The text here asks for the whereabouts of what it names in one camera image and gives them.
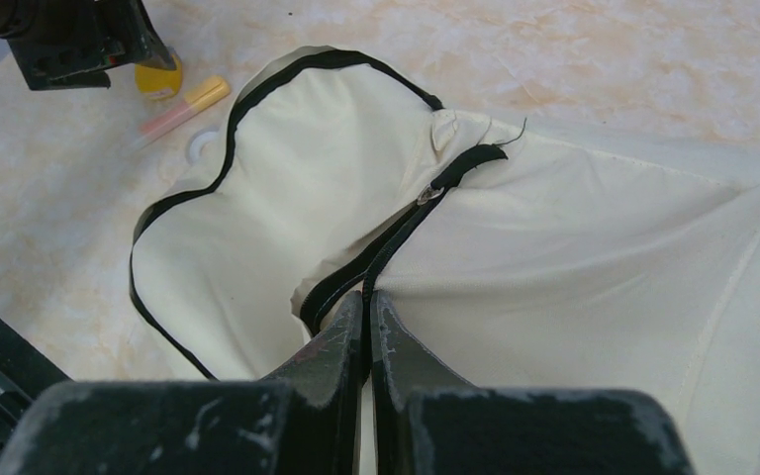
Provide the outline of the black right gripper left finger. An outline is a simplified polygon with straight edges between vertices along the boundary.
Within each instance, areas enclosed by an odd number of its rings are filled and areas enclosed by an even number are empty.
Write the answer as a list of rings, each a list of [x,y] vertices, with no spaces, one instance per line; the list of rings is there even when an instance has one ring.
[[[354,474],[362,301],[255,381],[64,382],[20,420],[0,474]]]

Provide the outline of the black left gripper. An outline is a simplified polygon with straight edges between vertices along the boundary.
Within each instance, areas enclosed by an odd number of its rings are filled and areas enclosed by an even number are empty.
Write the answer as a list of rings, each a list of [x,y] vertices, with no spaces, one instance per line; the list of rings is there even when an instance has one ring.
[[[42,1],[27,34],[8,40],[33,91],[108,88],[126,64],[175,71],[142,1]]]

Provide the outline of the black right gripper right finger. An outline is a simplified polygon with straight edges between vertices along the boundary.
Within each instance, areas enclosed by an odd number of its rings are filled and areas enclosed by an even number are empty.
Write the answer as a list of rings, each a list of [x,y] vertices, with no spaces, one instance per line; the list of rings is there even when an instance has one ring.
[[[691,474],[670,416],[630,390],[483,388],[369,304],[381,474]]]

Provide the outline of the yellow eraser block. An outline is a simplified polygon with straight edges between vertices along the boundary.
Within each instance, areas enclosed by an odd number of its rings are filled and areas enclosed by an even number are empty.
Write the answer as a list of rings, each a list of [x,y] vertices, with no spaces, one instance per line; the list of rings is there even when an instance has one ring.
[[[183,83],[182,61],[174,48],[169,52],[175,64],[174,70],[165,70],[137,64],[134,80],[137,89],[147,99],[160,101],[176,96]]]

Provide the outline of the pink orange marker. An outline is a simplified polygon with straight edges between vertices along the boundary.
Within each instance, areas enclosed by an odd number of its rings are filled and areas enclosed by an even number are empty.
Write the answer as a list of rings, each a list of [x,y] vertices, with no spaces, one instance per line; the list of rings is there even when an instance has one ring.
[[[220,75],[212,75],[182,95],[181,101],[154,116],[138,127],[133,141],[141,149],[214,106],[231,92],[229,82]]]

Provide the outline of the cream canvas backpack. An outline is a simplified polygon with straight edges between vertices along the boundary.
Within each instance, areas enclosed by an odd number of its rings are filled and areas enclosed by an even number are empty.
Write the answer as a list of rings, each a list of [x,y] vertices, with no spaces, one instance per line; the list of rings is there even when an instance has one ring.
[[[760,152],[445,107],[301,47],[142,214],[131,299],[185,379],[252,379],[359,286],[480,385],[614,387],[700,474],[760,466]]]

